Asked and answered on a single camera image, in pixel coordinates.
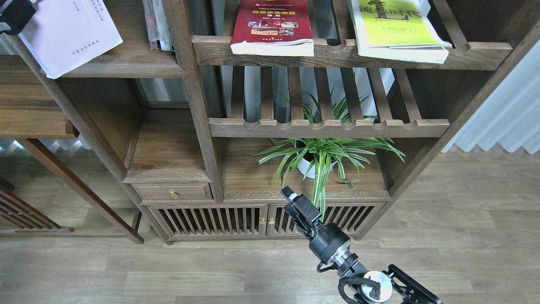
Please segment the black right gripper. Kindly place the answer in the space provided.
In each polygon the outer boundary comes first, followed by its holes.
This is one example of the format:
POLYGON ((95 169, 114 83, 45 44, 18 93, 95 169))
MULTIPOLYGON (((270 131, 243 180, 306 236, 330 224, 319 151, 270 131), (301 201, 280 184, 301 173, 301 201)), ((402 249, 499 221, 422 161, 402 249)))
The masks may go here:
POLYGON ((319 223, 322 214, 305 195, 298 195, 288 186, 281 189, 281 194, 288 201, 285 212, 309 240, 309 249, 320 261, 327 263, 339 248, 350 241, 350 237, 335 223, 319 223))

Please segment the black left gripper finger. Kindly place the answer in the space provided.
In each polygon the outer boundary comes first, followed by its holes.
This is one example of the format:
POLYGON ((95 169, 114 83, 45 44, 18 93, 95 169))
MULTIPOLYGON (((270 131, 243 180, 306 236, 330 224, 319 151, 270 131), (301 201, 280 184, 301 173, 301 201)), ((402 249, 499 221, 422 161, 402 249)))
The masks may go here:
POLYGON ((32 0, 0 1, 0 32, 18 35, 35 14, 32 0))

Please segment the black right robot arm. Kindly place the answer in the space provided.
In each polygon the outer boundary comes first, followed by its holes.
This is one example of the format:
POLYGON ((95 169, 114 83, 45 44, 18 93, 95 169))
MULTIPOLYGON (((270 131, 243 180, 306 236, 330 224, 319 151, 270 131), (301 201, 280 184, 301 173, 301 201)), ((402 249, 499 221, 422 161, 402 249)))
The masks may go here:
POLYGON ((322 214, 303 194, 284 187, 281 194, 289 203, 285 211, 297 229, 309 240, 309 248, 320 260, 319 273, 336 269, 338 291, 349 304, 385 304, 397 291, 404 304, 441 304, 442 301, 397 266, 387 271, 368 271, 350 252, 350 238, 335 223, 323 224, 322 214))

